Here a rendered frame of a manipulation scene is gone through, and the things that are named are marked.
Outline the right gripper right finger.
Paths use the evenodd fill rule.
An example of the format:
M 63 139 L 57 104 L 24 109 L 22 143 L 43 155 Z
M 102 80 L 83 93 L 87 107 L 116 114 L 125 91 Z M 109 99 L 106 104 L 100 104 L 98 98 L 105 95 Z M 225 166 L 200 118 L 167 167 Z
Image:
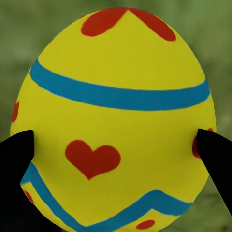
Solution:
M 197 152 L 232 216 L 232 141 L 198 129 Z

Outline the easter egg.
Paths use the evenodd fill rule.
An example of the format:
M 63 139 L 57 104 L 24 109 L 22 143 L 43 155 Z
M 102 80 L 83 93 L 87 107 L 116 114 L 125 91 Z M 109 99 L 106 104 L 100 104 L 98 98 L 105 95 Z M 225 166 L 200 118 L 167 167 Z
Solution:
M 205 74 L 183 38 L 146 11 L 87 14 L 23 81 L 10 136 L 33 130 L 20 186 L 69 232 L 157 232 L 182 216 L 209 172 L 198 129 L 217 133 Z

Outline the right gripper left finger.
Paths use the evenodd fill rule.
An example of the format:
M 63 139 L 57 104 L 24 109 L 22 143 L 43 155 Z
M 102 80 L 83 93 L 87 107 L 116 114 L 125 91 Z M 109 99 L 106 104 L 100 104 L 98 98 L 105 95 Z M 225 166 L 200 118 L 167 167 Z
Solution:
M 0 221 L 34 157 L 33 130 L 0 143 Z

